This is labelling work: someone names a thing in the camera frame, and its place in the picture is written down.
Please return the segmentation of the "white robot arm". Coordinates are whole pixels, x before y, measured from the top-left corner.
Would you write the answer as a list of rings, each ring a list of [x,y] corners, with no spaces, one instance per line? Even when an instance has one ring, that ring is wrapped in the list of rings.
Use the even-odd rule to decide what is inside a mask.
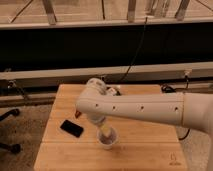
[[[162,93],[144,95],[107,94],[100,79],[89,79],[76,100],[76,109],[94,124],[106,116],[182,126],[206,133],[211,147],[206,171],[213,171],[213,95]]]

